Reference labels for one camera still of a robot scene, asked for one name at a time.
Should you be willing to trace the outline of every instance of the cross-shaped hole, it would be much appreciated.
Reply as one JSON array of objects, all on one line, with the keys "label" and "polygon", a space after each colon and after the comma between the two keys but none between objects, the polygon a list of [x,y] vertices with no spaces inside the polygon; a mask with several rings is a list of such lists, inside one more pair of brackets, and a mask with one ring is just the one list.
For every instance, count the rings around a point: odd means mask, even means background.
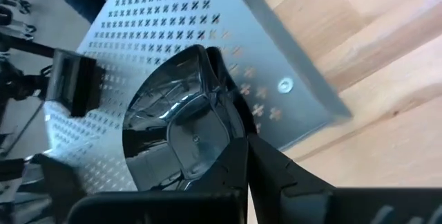
[{"label": "cross-shaped hole", "polygon": [[210,0],[204,0],[202,2],[202,8],[203,9],[209,9],[209,7],[210,7]]},{"label": "cross-shaped hole", "polygon": [[249,95],[250,94],[250,84],[241,84],[241,94],[243,95]]},{"label": "cross-shaped hole", "polygon": [[253,67],[247,67],[244,71],[244,76],[248,78],[255,77],[255,74],[256,74],[256,68]]},{"label": "cross-shaped hole", "polygon": [[193,30],[188,30],[187,31],[187,39],[192,39],[193,38]]},{"label": "cross-shaped hole", "polygon": [[204,34],[206,32],[204,30],[199,30],[198,31],[198,39],[203,40],[204,39]]},{"label": "cross-shaped hole", "polygon": [[265,100],[265,98],[267,97],[267,88],[258,87],[258,90],[256,91],[256,97]]},{"label": "cross-shaped hole", "polygon": [[190,25],[193,25],[193,24],[195,24],[196,23],[196,16],[192,16],[191,18],[190,18],[190,20],[189,20],[189,24]]},{"label": "cross-shaped hole", "polygon": [[229,66],[229,72],[232,76],[238,75],[240,67],[237,64],[232,64]]},{"label": "cross-shaped hole", "polygon": [[274,120],[274,121],[279,121],[282,117],[282,112],[281,110],[277,109],[276,107],[273,107],[270,110],[270,119]]},{"label": "cross-shaped hole", "polygon": [[232,55],[241,55],[241,54],[242,54],[242,49],[240,46],[236,46],[233,48]]},{"label": "cross-shaped hole", "polygon": [[199,3],[199,1],[192,2],[192,10],[197,10],[198,9],[198,3]]},{"label": "cross-shaped hole", "polygon": [[200,24],[205,24],[207,23],[207,15],[202,15],[200,17]]},{"label": "cross-shaped hole", "polygon": [[253,114],[253,116],[261,117],[263,113],[264,113],[264,105],[263,104],[255,104],[253,106],[253,111],[251,112],[251,114]]},{"label": "cross-shaped hole", "polygon": [[220,17],[221,17],[220,14],[215,14],[215,15],[213,15],[213,16],[212,16],[212,23],[213,23],[213,24],[218,24],[218,23],[220,23]]}]

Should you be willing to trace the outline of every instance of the screw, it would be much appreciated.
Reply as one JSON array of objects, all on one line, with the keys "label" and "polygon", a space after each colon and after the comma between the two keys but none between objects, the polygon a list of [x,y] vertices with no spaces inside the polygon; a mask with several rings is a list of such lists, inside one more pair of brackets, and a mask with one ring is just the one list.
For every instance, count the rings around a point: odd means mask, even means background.
[{"label": "screw", "polygon": [[200,141],[200,137],[198,137],[197,135],[193,136],[193,141],[194,142],[199,142]]},{"label": "screw", "polygon": [[285,77],[278,83],[278,91],[280,93],[288,93],[293,89],[293,80],[291,78]]}]

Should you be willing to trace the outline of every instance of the metal sheet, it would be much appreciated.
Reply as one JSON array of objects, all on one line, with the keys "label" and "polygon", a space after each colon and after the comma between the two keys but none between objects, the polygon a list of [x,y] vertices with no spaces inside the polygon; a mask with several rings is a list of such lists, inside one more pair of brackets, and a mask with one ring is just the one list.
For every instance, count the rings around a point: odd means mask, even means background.
[{"label": "metal sheet", "polygon": [[[263,0],[108,0],[78,49],[106,69],[100,109],[77,120],[46,103],[52,146],[67,151],[95,136],[98,156],[124,161],[128,103],[153,70],[191,44],[222,49],[260,135],[279,149],[349,115]],[[130,177],[127,168],[120,173]]]}]

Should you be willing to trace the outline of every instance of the black plastic part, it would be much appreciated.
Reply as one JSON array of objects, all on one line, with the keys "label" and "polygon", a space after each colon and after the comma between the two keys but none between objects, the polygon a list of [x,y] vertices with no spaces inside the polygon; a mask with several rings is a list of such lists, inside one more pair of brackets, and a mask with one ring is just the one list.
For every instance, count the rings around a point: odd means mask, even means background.
[{"label": "black plastic part", "polygon": [[45,190],[52,199],[52,215],[56,223],[64,223],[72,206],[86,196],[74,169],[43,154],[35,155],[31,163],[41,165]]},{"label": "black plastic part", "polygon": [[71,117],[84,117],[99,106],[103,74],[104,69],[97,66],[97,60],[57,50],[46,100],[63,104]]},{"label": "black plastic part", "polygon": [[78,202],[70,224],[244,223],[236,190],[226,192],[115,192]]},{"label": "black plastic part", "polygon": [[327,223],[441,224],[441,199],[441,189],[335,189]]},{"label": "black plastic part", "polygon": [[262,223],[324,223],[333,187],[257,135],[249,136],[249,183]]}]

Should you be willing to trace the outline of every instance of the wooden floor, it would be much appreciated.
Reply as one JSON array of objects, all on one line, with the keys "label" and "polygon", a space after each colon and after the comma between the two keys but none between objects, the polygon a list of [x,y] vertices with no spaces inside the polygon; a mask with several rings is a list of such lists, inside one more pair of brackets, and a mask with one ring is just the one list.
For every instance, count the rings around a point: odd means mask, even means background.
[{"label": "wooden floor", "polygon": [[442,186],[442,0],[266,0],[354,119],[286,154],[336,186]]}]

